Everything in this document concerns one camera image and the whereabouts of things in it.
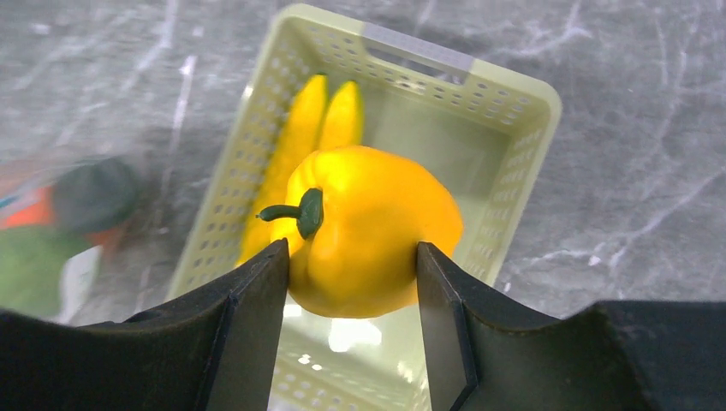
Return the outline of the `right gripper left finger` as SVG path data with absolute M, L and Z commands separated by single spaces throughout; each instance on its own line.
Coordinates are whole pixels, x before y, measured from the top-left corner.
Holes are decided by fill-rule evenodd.
M 71 327 L 1 313 L 4 410 L 265 410 L 289 246 L 122 322 Z

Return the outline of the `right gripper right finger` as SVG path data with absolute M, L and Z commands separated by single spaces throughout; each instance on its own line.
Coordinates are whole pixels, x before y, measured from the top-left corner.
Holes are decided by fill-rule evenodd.
M 435 410 L 722 410 L 721 301 L 599 301 L 557 319 L 417 249 Z

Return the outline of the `yellow bell pepper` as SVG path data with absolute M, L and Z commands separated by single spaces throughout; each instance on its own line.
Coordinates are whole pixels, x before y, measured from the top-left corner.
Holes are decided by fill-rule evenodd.
M 310 313 L 368 319 L 418 300 L 417 246 L 451 255 L 464 223 L 448 189 L 413 160 L 369 146 L 318 150 L 285 200 L 262 209 L 289 247 L 289 294 Z

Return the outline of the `clear zip top bag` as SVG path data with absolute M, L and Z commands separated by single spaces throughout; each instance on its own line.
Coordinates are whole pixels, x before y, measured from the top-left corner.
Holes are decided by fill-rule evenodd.
M 32 198 L 36 196 L 35 192 L 39 188 L 46 186 L 52 188 L 56 179 L 62 174 L 71 171 L 79 165 L 93 163 L 111 157 L 123 159 L 138 173 L 140 178 L 141 194 L 138 205 L 133 215 L 125 221 L 128 222 L 129 226 L 132 218 L 140 208 L 150 174 L 145 156 L 131 152 L 96 152 L 87 155 L 68 156 L 66 158 L 57 156 L 56 154 L 48 156 L 35 155 L 30 158 L 3 163 L 1 165 L 1 218 L 7 217 L 12 211 L 19 211 L 21 206 L 29 206 Z M 83 234 L 59 227 L 57 223 L 51 225 L 51 228 L 71 235 L 84 237 Z M 107 261 L 115 253 L 126 231 L 116 247 L 111 248 L 102 245 L 93 245 L 87 240 L 91 244 L 91 248 L 67 261 L 62 269 L 61 277 L 60 291 L 62 310 L 57 316 L 44 319 L 1 307 L 2 310 L 57 324 L 69 324 L 72 318 L 88 302 L 96 280 L 103 272 Z

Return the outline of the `pale green perforated basket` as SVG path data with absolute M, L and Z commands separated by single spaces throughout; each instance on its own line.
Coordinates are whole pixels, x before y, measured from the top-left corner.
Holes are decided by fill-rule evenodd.
M 304 3 L 280 11 L 241 97 L 168 298 L 235 267 L 249 206 L 290 103 L 307 79 L 356 81 L 364 143 L 411 158 L 455 197 L 453 259 L 493 284 L 562 113 L 552 86 L 422 39 Z M 287 301 L 271 391 L 304 410 L 427 410 L 417 307 L 327 319 Z

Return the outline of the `yellow bananas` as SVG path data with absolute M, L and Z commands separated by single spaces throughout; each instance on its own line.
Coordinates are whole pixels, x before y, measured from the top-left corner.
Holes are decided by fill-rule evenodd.
M 365 106 L 356 81 L 344 82 L 330 97 L 326 75 L 316 74 L 308 80 L 295 95 L 247 213 L 236 264 L 245 263 L 270 244 L 270 227 L 256 215 L 285 201 L 288 180 L 300 162 L 316 150 L 359 145 L 364 122 Z

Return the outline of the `dark green avocado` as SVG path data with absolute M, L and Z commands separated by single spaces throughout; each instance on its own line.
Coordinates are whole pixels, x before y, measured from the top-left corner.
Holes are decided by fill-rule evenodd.
M 138 173 L 119 157 L 104 158 L 58 177 L 51 190 L 51 210 L 59 227 L 90 234 L 128 220 L 140 194 Z

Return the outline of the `light green custard apple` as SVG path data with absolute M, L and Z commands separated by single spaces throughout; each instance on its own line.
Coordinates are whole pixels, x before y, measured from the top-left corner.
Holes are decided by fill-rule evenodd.
M 90 248 L 84 237 L 48 226 L 3 229 L 1 307 L 44 319 L 57 316 L 62 310 L 62 269 Z

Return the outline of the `orange fruit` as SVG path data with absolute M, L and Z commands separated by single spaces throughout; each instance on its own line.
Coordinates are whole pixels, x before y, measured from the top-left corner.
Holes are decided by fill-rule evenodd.
M 19 211 L 12 211 L 7 217 L 1 218 L 1 229 L 10 229 L 22 226 L 48 226 L 56 222 L 55 215 L 51 209 L 52 188 L 46 186 L 35 192 L 30 205 L 22 205 Z M 116 247 L 122 235 L 128 227 L 128 222 L 119 223 L 116 226 L 106 229 L 94 229 L 83 236 L 93 245 L 105 247 Z

